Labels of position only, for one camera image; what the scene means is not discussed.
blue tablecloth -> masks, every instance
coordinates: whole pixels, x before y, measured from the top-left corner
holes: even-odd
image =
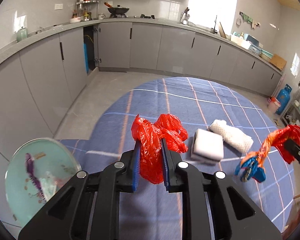
[[[61,142],[84,170],[101,171],[117,161],[122,152],[133,149],[135,142],[130,129],[137,114],[155,122],[162,113],[179,117],[189,133],[188,146],[195,131],[207,129],[215,119],[226,120],[251,136],[254,141],[251,151],[257,151],[267,135],[277,129],[261,109],[239,93],[215,82],[177,77],[145,83],[122,96],[101,116],[89,140]],[[189,153],[182,154],[182,158],[206,173],[223,170],[283,231],[294,195],[293,166],[286,164],[275,148],[271,151],[264,163],[266,181],[263,183],[253,179],[242,183],[234,176],[241,154],[226,143],[224,159],[219,165],[194,162]],[[120,196],[121,240],[181,239],[181,225],[181,194],[168,194],[163,183],[153,185],[140,178],[135,194]]]

metal bolt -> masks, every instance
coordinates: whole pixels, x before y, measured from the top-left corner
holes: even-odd
[[[186,163],[186,162],[179,162],[179,163],[178,163],[178,166],[179,166],[180,168],[185,169],[185,168],[187,168],[187,167],[189,166],[189,164]]]
[[[216,177],[218,179],[224,179],[226,177],[226,174],[223,171],[217,171],[216,172]]]
[[[79,179],[83,179],[85,176],[87,176],[87,173],[86,173],[85,171],[79,171],[79,172],[77,173],[77,177],[78,177]]]
[[[124,167],[124,163],[123,163],[123,162],[116,162],[116,163],[114,164],[114,166],[115,166],[117,169],[121,169],[121,168]]]

cabinet handle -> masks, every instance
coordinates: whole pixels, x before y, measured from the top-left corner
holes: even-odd
[[[62,60],[65,60],[65,57],[63,56],[62,42],[60,42],[60,51],[61,51],[61,58],[62,58]]]

stove burner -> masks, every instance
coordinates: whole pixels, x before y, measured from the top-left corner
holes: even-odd
[[[151,16],[145,16],[144,14],[141,14],[140,18],[145,18],[145,19],[154,19],[154,15],[151,15]]]
[[[110,18],[127,18],[127,16],[125,14],[111,14]]]

wall outlet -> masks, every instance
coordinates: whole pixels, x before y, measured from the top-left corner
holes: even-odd
[[[54,5],[54,9],[55,10],[61,10],[61,9],[63,9],[63,3],[56,3]]]

